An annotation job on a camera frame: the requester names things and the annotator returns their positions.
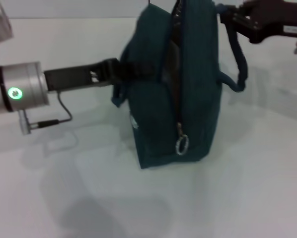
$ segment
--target bag strap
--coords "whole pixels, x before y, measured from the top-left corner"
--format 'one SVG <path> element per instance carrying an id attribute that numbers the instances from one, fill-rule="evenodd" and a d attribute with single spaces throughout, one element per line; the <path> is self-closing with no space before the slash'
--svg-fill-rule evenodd
<path id="1" fill-rule="evenodd" d="M 216 6 L 218 14 L 224 14 L 228 11 L 228 8 L 223 4 L 218 4 Z M 242 52 L 241 46 L 238 41 L 238 34 L 233 28 L 232 24 L 225 24 L 228 34 L 229 43 L 236 59 L 239 75 L 238 75 L 238 82 L 235 83 L 232 78 L 226 75 L 223 72 L 220 72 L 220 82 L 228 85 L 234 92 L 242 92 L 246 87 L 246 80 L 248 78 L 248 64 L 247 60 Z"/>
<path id="2" fill-rule="evenodd" d="M 132 81 L 146 81 L 147 77 L 154 75 L 155 70 L 151 63 L 119 62 L 114 72 L 111 101 L 115 106 L 120 107 L 126 100 L 128 84 Z"/>

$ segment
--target dark teal backpack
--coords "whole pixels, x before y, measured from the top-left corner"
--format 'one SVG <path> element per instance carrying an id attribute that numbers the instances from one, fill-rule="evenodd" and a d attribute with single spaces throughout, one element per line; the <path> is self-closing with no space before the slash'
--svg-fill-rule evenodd
<path id="1" fill-rule="evenodd" d="M 217 15 L 225 11 L 211 0 L 178 0 L 172 14 L 152 4 L 141 14 L 121 62 L 150 62 L 155 74 L 115 85 L 112 101 L 118 107 L 129 102 L 142 169 L 205 157 L 217 126 L 222 83 L 244 90 L 247 63 L 229 25 L 238 83 L 219 67 Z"/>

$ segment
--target white wall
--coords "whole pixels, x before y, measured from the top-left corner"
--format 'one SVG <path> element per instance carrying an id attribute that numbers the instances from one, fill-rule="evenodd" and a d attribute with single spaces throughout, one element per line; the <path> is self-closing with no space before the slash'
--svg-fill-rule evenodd
<path id="1" fill-rule="evenodd" d="M 11 18 L 136 17 L 148 0 L 0 0 Z"/>
<path id="2" fill-rule="evenodd" d="M 118 56 L 135 19 L 12 26 L 0 63 L 51 69 Z M 222 69 L 235 76 L 222 26 L 220 39 Z M 225 89 L 212 152 L 200 163 L 141 171 L 128 109 L 110 103 L 111 88 L 64 93 L 74 121 L 26 137 L 17 115 L 1 115 L 0 238 L 297 238 L 295 40 L 241 44 L 247 91 Z M 32 121 L 66 116 L 50 100 L 30 111 Z"/>

